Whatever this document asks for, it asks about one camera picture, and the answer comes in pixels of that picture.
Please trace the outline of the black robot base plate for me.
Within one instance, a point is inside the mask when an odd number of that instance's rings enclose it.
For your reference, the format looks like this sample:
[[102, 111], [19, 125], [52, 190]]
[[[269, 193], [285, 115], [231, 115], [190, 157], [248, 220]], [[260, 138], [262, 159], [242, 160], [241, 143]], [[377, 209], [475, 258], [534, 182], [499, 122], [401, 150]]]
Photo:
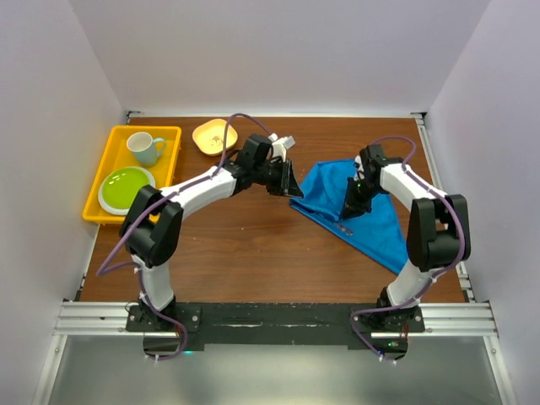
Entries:
[[405, 354], [408, 337], [424, 332], [419, 307], [371, 313], [368, 304], [179, 303], [169, 317], [187, 331], [188, 351], [209, 345], [310, 345]]

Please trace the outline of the iridescent metal fork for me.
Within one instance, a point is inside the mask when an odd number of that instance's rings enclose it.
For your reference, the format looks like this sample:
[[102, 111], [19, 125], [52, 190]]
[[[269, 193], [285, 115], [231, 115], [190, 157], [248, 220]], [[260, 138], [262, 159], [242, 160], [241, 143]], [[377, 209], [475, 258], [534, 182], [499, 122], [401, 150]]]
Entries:
[[350, 228], [348, 228], [348, 227], [346, 227], [346, 226], [344, 226], [342, 224], [335, 224], [335, 226], [339, 230], [341, 230], [345, 235], [353, 235], [354, 234], [354, 232]]

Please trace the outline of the yellow square bowl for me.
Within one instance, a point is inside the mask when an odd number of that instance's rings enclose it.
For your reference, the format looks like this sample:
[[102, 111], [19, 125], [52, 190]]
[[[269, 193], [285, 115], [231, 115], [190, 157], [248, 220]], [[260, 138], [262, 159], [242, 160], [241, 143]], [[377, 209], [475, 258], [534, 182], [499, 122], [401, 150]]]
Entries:
[[225, 129], [226, 124], [224, 119], [212, 119], [193, 130], [192, 140], [203, 154], [217, 156], [222, 154], [224, 144], [227, 150], [235, 146], [237, 131], [231, 125]]

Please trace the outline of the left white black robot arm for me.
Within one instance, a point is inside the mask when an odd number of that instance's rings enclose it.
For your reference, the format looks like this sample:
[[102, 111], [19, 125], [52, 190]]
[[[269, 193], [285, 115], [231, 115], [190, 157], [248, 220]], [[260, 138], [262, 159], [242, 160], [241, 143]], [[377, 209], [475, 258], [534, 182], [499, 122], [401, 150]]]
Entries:
[[121, 240], [135, 263], [145, 321], [156, 331], [169, 329], [176, 318], [176, 297], [170, 286], [169, 260], [190, 215], [243, 192], [264, 186], [277, 197], [302, 197], [287, 152], [292, 136], [252, 134], [243, 147], [189, 181], [160, 190], [139, 190], [121, 226]]

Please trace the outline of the blue cloth napkin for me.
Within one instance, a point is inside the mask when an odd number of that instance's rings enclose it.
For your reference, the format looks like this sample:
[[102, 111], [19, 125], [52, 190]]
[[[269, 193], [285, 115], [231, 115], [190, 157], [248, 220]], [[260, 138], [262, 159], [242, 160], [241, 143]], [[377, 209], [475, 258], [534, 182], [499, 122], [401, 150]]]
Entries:
[[[347, 179], [354, 174], [352, 159], [315, 163], [300, 184], [304, 197], [291, 199], [290, 207], [398, 275], [408, 255], [397, 213], [389, 196], [375, 196], [370, 213], [352, 219], [339, 218]], [[345, 235], [335, 224], [350, 228], [354, 234]]]

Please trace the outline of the yellow plastic tray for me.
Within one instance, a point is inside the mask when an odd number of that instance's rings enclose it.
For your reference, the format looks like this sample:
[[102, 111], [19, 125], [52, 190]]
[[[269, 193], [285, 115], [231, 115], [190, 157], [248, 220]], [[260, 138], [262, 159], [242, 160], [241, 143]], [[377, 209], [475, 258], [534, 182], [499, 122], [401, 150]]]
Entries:
[[[140, 132], [149, 134], [157, 152], [154, 165], [143, 166], [128, 147], [128, 139]], [[105, 145], [82, 217], [96, 224], [121, 224], [138, 190], [172, 185], [181, 146], [179, 127], [116, 126]]]

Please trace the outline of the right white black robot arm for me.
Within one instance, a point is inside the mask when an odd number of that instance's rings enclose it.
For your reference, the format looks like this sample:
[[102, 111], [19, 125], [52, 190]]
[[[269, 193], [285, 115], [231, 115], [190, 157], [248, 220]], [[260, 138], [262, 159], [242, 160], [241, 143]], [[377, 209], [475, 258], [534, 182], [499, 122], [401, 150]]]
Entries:
[[405, 159], [386, 156], [378, 143], [361, 149], [354, 165], [356, 173], [347, 180], [341, 219], [371, 212], [372, 200], [379, 194], [393, 195], [409, 211], [408, 260], [373, 308], [351, 315], [352, 321], [376, 321], [381, 329], [393, 332], [444, 273], [469, 258], [467, 200], [430, 185]]

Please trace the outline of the light blue ceramic mug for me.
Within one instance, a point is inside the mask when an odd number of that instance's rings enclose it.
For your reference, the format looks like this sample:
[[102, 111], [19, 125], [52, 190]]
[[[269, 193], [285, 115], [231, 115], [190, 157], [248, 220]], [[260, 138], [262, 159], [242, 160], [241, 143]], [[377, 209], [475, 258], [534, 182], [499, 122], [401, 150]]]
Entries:
[[153, 138], [148, 132], [135, 132], [127, 139], [127, 149], [139, 164], [151, 167], [164, 152], [165, 140]]

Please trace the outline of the green plate white rim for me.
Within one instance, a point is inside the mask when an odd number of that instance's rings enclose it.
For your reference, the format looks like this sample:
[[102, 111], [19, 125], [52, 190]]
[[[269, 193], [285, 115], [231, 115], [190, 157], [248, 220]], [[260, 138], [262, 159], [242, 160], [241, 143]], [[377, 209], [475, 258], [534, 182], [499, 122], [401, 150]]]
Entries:
[[154, 176], [143, 167], [126, 166], [110, 173], [100, 184], [98, 202], [107, 212], [126, 215], [144, 186], [155, 186]]

